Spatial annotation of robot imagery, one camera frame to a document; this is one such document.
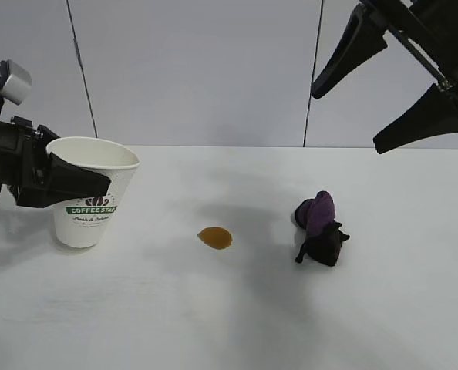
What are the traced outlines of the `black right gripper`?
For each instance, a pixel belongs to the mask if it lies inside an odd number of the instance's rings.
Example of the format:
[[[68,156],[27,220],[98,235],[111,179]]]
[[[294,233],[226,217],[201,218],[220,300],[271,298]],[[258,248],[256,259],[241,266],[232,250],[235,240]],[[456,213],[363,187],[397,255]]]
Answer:
[[[321,99],[352,70],[387,48],[389,31],[438,81],[378,132],[376,152],[458,133],[458,1],[362,1],[352,10],[330,60],[312,83]]]

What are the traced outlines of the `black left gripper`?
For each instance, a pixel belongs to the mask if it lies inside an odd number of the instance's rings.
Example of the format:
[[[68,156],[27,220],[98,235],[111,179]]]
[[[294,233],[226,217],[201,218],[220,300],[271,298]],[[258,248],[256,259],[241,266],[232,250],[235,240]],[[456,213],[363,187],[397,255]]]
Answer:
[[[46,152],[59,138],[44,125],[14,116],[0,122],[2,182],[20,207],[46,208],[65,200],[105,196],[111,179]]]

